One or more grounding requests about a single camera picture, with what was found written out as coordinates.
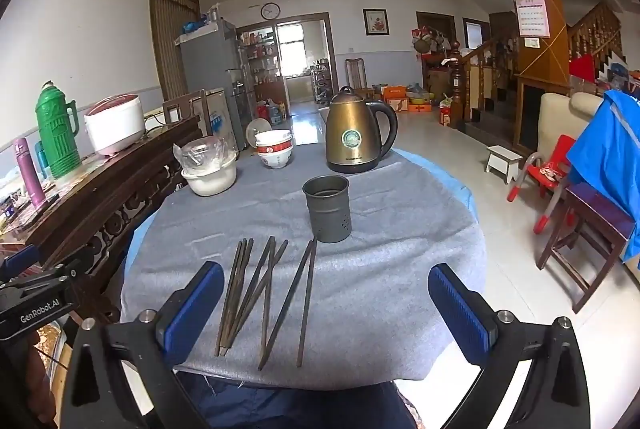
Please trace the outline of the dark chopstick two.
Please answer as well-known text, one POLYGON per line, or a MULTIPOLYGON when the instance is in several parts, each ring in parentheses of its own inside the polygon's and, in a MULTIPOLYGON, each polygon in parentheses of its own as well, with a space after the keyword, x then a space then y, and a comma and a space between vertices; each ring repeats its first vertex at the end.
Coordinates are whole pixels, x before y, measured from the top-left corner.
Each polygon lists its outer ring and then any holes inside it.
POLYGON ((246 271, 248 261, 250 261, 250 253, 253 250, 254 239, 248 238, 246 240, 247 240, 247 243, 244 251, 244 258, 241 263, 241 266, 239 267, 238 273, 236 273, 236 277, 235 277, 234 296, 232 298, 232 301, 229 303, 228 325, 227 325, 226 333, 224 334, 224 342, 221 343, 221 352, 220 352, 221 357, 224 357, 228 351, 228 349, 226 348, 226 341, 228 340, 228 337, 231 334, 232 324, 234 323, 235 316, 236 314, 238 314, 238 311, 239 311, 240 299, 242 295, 242 290, 244 288, 245 271, 246 271))

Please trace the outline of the dark chopstick one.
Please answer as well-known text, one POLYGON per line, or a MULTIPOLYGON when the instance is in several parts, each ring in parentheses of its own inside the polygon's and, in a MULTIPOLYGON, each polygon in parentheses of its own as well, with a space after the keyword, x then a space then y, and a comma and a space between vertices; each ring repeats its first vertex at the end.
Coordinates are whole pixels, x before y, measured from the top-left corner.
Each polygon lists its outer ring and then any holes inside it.
POLYGON ((221 343, 224 342, 224 334, 227 330, 228 325, 228 316, 229 316, 229 303, 232 301, 234 296, 234 287, 235 287, 235 277, 236 273, 238 273, 239 267, 244 258, 244 251, 246 247, 247 240, 242 238, 238 245, 236 246, 235 256, 233 259, 232 267, 229 272, 228 281, 227 281, 227 291, 224 296, 224 306, 221 310, 220 323, 218 328, 218 334, 215 345, 215 355, 219 357, 221 352, 221 343))

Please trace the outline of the dark chopstick three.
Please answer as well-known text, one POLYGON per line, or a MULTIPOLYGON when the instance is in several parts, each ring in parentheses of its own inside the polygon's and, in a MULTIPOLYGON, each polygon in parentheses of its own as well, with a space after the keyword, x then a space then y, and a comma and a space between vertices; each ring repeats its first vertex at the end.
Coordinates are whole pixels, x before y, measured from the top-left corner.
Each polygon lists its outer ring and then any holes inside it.
POLYGON ((260 290, 262 290, 260 283, 266 273, 265 266, 269 258, 274 255, 276 238, 273 236, 268 238, 255 264, 254 272, 250 275, 248 283, 246 283, 246 271, 252 257, 253 246, 253 238, 244 239, 239 245, 239 250, 233 263, 231 283, 228 288, 226 304, 224 305, 224 313, 222 313, 220 321, 221 354, 232 348, 236 336, 244 326, 259 298, 260 290))

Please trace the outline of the dark chopstick six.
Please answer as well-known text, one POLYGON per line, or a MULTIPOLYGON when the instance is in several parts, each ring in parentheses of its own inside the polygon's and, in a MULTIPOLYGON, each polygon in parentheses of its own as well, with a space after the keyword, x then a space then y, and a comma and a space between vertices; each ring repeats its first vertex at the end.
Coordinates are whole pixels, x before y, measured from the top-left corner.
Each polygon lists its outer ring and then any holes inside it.
POLYGON ((309 241, 303 254, 303 258, 300 259, 296 273, 294 275, 294 279, 292 280, 290 288, 288 288, 288 293, 286 294, 283 305, 280 308, 280 312, 276 320, 276 325, 274 325, 274 327, 272 328, 271 334, 269 335, 266 344, 266 349, 264 350, 264 352, 262 352, 262 357, 260 358, 258 364, 258 369, 260 371, 264 369, 269 360, 271 351, 274 347, 274 344, 276 343, 278 334, 280 333, 282 325, 285 321, 285 317, 288 315, 288 310, 291 308, 297 287, 300 283, 300 280, 302 279, 303 271, 305 270, 306 264, 310 259, 311 253, 314 252, 314 247, 316 247, 316 238, 312 238, 311 241, 309 241))

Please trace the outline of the dark chopstick five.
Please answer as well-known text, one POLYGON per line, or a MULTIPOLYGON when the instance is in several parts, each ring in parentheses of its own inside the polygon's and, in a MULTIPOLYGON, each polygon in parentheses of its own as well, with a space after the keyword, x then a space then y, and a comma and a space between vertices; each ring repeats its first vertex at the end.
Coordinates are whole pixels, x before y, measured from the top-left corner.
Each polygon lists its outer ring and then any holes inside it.
POLYGON ((270 301, 271 301, 271 286, 272 286, 272 271, 274 263, 274 255, 276 254, 276 242, 271 244, 270 253, 268 256, 267 271, 265 273, 265 289, 264 289, 264 304, 262 305, 262 331, 260 332, 260 353, 259 362, 266 355, 267 343, 268 343, 268 327, 270 317, 270 301))

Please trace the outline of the dark chopstick seven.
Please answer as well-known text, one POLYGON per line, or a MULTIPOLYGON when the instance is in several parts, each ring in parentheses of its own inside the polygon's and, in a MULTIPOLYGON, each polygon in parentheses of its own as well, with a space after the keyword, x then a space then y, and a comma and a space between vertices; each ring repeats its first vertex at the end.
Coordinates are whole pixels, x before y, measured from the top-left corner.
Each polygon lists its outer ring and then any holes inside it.
POLYGON ((297 368, 301 368, 303 366, 303 361, 304 361, 306 334, 307 334, 309 310, 310 310, 310 304, 311 304, 312 284, 314 283, 314 261, 316 261, 317 244, 318 244, 318 239, 317 239, 317 236, 314 235, 314 239, 311 241, 307 282, 306 282, 306 288, 305 288, 302 325, 300 325, 300 334, 299 334, 299 342, 298 342, 297 357, 296 357, 297 368))

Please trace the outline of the dark chopstick four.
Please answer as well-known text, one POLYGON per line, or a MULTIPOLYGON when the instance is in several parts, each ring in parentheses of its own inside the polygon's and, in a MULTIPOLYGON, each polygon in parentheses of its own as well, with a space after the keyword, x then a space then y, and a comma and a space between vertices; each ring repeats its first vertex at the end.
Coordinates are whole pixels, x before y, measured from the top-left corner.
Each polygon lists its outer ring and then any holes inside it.
MULTIPOLYGON (((267 271, 268 265, 268 256, 271 249, 271 244, 273 241, 276 241, 273 236, 269 238, 267 246, 265 247, 264 252, 260 256, 258 261, 258 265, 255 269, 254 275, 250 280, 250 285, 248 286, 245 297, 241 302, 239 313, 236 314, 234 323, 231 327, 231 334, 226 341, 226 348, 230 349, 233 345, 233 342, 236 336, 239 334, 240 330, 243 328, 245 322, 252 313, 254 306, 256 305, 257 300, 265 289, 265 273, 267 271)), ((274 255, 274 263, 275 267, 281 260, 283 253, 285 253, 286 248, 288 248, 288 240, 285 239, 282 241, 279 247, 276 247, 276 254, 274 255)))

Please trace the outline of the dark metal utensil holder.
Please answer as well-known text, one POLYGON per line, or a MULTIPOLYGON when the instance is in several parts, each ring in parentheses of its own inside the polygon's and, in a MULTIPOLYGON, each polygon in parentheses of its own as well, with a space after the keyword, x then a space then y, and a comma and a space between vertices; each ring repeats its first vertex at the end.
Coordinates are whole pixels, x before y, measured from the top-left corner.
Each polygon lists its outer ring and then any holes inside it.
POLYGON ((303 185, 314 238, 323 244, 344 241, 352 233, 349 181, 331 174, 311 178, 303 185))

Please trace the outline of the dark carved wooden sideboard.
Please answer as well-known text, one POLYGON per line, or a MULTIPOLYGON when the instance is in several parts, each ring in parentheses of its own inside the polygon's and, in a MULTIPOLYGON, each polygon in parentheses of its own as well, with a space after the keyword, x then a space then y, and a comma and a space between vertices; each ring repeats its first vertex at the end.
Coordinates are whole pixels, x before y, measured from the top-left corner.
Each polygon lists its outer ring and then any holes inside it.
POLYGON ((33 245, 40 253, 35 269, 47 270, 77 249, 88 249, 92 259, 88 275, 80 280, 80 305, 75 316, 117 322, 120 306, 105 290, 124 266, 134 230, 168 195, 186 184, 172 148, 201 136, 195 118, 149 133, 58 198, 31 227, 3 234, 1 258, 33 245))

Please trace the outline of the purple thermos bottle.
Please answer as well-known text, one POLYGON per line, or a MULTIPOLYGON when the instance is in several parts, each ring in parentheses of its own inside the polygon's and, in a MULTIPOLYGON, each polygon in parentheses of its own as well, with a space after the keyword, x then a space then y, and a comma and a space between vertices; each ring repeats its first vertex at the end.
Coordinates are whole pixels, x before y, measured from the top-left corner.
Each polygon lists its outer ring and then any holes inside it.
POLYGON ((43 193, 32 156, 25 137, 19 137, 13 141, 13 148, 18 169, 20 169, 25 188, 30 202, 36 210, 46 203, 46 195, 43 193))

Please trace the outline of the dark wooden chair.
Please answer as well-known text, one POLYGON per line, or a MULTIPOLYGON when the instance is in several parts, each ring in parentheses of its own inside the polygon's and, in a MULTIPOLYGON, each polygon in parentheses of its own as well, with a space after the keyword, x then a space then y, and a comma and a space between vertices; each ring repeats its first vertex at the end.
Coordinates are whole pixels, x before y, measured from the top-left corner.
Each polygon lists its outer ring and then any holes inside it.
POLYGON ((614 265, 620 262, 635 226, 634 220, 623 209, 587 183, 567 186, 561 220, 555 225, 536 265, 543 270, 550 259, 555 260, 582 290, 582 297, 572 306, 575 314, 593 296, 614 265), (604 260, 591 282, 561 253, 563 248, 573 249, 580 238, 604 260))

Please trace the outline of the grey table cloth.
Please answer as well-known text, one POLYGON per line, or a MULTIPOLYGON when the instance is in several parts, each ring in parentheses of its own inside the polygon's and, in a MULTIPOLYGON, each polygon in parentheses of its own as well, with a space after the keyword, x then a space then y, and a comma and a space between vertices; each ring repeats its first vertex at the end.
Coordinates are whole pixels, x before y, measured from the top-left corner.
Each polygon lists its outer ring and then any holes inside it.
MULTIPOLYGON (((242 159, 224 193, 200 197, 183 188, 170 194, 126 272, 122 318, 158 309, 207 261, 230 269, 242 238, 254 239, 247 267, 254 272, 273 236, 277 247, 287 239, 288 248, 272 271, 269 338, 312 239, 303 185, 326 170, 323 147, 309 144, 296 147, 280 170, 254 157, 242 159)), ((210 316, 185 371, 311 390, 428 374, 451 337, 427 293, 427 274, 446 263, 465 285, 482 290, 487 253, 480 223, 430 170, 397 152, 375 169, 351 175, 348 195, 352 233, 317 248, 303 366, 296 367, 296 357, 309 262, 262 371, 264 296, 224 357, 215 355, 220 314, 210 316)))

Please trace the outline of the small white stool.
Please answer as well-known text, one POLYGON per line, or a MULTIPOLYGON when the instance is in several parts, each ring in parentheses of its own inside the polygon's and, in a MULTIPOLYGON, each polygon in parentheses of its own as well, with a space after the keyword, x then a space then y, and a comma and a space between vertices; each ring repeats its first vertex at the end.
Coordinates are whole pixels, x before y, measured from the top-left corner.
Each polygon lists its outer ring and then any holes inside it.
POLYGON ((486 173, 495 171, 501 174, 506 185, 518 178, 520 162, 523 159, 520 154, 500 145, 488 146, 487 152, 486 173))

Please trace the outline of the white basin with plastic bag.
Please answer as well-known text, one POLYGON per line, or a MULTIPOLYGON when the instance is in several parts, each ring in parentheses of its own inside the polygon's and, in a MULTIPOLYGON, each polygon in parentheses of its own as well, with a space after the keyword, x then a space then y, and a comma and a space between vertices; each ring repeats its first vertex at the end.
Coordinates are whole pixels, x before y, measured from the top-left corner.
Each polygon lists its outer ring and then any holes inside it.
POLYGON ((201 197, 224 193, 236 181, 238 151, 222 137, 204 136, 172 153, 181 167, 181 175, 192 192, 201 197))

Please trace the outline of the red child chair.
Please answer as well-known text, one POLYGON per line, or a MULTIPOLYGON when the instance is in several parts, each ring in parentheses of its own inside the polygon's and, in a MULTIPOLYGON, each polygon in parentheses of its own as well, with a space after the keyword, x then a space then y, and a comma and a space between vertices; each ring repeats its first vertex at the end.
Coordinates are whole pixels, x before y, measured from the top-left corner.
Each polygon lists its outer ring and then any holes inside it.
POLYGON ((533 152, 526 159, 523 169, 509 190, 508 196, 506 196, 507 201, 514 201, 518 193, 520 193, 526 178, 531 178, 538 183, 541 196, 546 196, 547 194, 551 196, 549 204, 547 204, 546 209, 544 209, 534 226, 536 235, 541 234, 546 228, 552 212, 559 204, 563 190, 567 186, 567 178, 572 167, 568 161, 567 154, 574 143, 573 137, 561 134, 547 160, 542 159, 540 152, 533 152))

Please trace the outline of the green thermos jug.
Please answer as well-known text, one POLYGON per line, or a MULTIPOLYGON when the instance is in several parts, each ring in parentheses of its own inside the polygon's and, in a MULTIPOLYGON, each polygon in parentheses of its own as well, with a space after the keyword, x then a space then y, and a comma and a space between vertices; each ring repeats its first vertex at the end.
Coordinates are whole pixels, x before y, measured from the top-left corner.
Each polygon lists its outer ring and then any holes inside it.
POLYGON ((48 81, 38 96, 36 117, 53 178, 63 178, 81 165, 76 144, 79 131, 76 102, 66 100, 65 94, 48 81))

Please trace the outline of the white rice cooker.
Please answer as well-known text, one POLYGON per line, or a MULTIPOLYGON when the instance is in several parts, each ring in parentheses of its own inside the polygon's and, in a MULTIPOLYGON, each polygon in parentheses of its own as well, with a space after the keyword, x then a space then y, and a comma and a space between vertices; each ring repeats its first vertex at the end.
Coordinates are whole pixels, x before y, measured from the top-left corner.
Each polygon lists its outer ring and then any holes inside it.
POLYGON ((141 100, 136 94, 104 98, 85 112, 85 124, 94 151, 102 156, 113 156, 142 137, 141 100))

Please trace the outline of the stacked red white bowls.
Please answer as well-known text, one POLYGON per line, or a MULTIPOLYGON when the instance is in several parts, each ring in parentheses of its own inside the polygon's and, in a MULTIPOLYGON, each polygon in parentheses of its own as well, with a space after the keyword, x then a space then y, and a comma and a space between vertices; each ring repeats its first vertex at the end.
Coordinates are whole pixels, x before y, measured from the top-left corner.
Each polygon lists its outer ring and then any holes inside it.
POLYGON ((293 152, 293 135, 288 129, 257 133, 256 152, 262 163, 270 169, 283 169, 293 152))

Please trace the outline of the gold electric kettle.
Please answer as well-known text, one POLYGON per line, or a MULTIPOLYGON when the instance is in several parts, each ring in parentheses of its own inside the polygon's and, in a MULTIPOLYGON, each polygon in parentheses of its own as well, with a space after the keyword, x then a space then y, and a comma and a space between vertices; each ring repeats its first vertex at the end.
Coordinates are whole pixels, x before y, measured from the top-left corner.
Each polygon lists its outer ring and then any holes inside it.
POLYGON ((369 102, 354 89, 343 86, 324 111, 326 164, 331 170, 372 170, 393 147, 398 120, 390 105, 379 100, 369 102))

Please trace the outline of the blue jacket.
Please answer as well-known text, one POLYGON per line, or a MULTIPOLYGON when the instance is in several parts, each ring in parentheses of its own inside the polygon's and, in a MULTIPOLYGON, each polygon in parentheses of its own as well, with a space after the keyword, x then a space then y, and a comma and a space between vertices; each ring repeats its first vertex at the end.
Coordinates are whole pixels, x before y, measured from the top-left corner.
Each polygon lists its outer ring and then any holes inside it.
POLYGON ((639 119, 638 98, 610 90, 567 153, 570 181, 586 182, 634 220, 623 262, 639 254, 639 119))

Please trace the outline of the white electric fan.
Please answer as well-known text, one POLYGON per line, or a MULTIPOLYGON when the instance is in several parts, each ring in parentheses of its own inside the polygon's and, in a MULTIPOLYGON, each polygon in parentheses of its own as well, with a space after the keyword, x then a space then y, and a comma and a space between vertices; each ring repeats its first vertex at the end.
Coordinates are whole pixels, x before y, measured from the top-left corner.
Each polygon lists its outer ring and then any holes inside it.
POLYGON ((252 120, 245 128, 247 144, 250 145, 251 148, 255 148, 257 146, 257 135, 271 130, 272 126, 267 119, 256 118, 252 120))

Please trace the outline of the beige sofa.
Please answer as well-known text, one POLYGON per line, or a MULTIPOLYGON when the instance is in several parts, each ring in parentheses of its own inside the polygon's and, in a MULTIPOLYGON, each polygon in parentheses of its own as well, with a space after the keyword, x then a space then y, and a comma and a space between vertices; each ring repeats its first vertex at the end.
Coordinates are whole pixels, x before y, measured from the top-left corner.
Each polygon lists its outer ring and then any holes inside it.
POLYGON ((544 93, 540 100, 537 152, 548 159, 562 134, 578 139, 600 105, 603 98, 585 92, 572 96, 544 93))

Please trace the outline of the orange boxes on floor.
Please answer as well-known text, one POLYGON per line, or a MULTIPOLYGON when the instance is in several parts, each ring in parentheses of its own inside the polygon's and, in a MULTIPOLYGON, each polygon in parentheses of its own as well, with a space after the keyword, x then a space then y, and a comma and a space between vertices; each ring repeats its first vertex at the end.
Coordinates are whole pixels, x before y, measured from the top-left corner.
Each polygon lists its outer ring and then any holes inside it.
POLYGON ((396 112, 430 112, 435 95, 428 92, 422 86, 413 84, 409 86, 384 86, 382 97, 386 104, 396 112))

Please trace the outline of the grey refrigerator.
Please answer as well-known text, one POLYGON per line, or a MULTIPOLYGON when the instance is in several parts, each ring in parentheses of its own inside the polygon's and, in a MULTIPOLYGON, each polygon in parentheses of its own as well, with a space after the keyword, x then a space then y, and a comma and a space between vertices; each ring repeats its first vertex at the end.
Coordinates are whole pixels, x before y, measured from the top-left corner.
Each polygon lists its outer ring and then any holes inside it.
POLYGON ((246 127, 256 116, 256 96, 247 54, 241 48, 235 25, 219 17, 198 30, 183 33, 175 40, 175 46, 191 93, 222 91, 227 111, 217 110, 216 98, 208 103, 213 131, 232 133, 236 149, 242 152, 248 146, 246 127))

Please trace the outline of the wooden stair railing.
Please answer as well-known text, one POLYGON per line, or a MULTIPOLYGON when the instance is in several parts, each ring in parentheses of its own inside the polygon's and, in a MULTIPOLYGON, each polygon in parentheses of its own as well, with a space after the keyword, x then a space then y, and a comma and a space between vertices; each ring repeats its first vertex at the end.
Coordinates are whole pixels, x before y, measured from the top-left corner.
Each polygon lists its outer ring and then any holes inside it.
MULTIPOLYGON (((477 122, 500 95, 516 88, 518 77, 518 24, 512 12, 489 16, 491 37, 469 53, 452 60, 451 74, 464 82, 454 91, 462 105, 460 124, 477 122)), ((577 24, 567 28, 568 73, 594 83, 612 55, 623 56, 622 23, 604 2, 598 3, 577 24)))

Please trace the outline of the wooden chair by wall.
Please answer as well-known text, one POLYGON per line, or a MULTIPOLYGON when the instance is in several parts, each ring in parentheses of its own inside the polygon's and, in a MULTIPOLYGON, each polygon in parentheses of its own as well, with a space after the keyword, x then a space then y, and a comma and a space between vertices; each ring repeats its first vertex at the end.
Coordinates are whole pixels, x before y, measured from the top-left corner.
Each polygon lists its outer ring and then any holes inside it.
POLYGON ((372 100, 374 91, 367 82, 364 60, 362 58, 348 58, 345 60, 345 69, 349 88, 352 88, 362 98, 372 100))

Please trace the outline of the framed wall picture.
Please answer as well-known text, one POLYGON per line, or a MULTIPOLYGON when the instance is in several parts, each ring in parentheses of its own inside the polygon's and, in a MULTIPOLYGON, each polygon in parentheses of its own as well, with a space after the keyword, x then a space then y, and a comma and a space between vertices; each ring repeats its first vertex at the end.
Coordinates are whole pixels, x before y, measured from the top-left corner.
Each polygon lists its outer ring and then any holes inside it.
POLYGON ((365 8, 363 10, 364 29, 369 37, 388 36, 388 17, 385 10, 377 8, 365 8))

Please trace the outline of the round wall clock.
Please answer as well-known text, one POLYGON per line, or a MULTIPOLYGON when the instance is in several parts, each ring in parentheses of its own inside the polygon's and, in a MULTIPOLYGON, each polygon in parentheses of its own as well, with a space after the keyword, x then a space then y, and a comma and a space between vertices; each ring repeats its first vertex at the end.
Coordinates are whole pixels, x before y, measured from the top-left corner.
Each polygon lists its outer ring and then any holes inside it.
POLYGON ((276 20, 280 17, 281 7, 279 4, 274 2, 265 3, 260 8, 260 16, 265 20, 276 20))

